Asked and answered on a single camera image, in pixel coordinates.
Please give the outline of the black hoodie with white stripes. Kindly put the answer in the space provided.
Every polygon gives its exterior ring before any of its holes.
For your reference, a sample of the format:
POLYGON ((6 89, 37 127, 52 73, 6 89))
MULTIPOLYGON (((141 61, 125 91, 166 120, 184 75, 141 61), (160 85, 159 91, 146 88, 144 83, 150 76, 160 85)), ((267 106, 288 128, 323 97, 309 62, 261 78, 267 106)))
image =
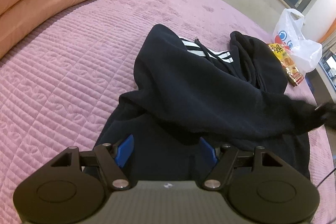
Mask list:
POLYGON ((234 31, 227 52, 213 52, 155 25, 133 71, 137 90, 122 94, 98 144, 130 134, 132 180, 202 180, 210 167, 201 138, 242 151, 263 146, 309 177, 308 132, 325 123, 329 105, 285 94, 282 66, 261 40, 234 31))

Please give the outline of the yellow snack bag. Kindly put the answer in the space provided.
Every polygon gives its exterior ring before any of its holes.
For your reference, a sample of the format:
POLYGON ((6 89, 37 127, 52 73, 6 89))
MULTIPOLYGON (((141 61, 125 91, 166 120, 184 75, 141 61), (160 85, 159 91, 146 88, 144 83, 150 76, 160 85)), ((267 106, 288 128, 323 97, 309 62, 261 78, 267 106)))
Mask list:
POLYGON ((277 57, 278 61, 280 61, 289 82, 293 86, 298 86, 303 81, 304 77, 298 70, 298 67, 296 66, 286 49, 277 43, 268 44, 268 47, 277 57))

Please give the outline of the white plastic shopping bag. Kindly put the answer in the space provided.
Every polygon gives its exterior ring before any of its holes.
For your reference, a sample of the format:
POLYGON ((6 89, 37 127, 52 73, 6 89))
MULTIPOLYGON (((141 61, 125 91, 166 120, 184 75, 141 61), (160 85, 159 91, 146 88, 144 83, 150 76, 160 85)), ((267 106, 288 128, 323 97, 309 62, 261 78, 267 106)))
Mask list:
POLYGON ((272 39, 289 53, 298 70, 313 71, 322 57, 322 45, 306 39, 301 31, 305 16, 296 9, 284 9, 274 28, 272 39))

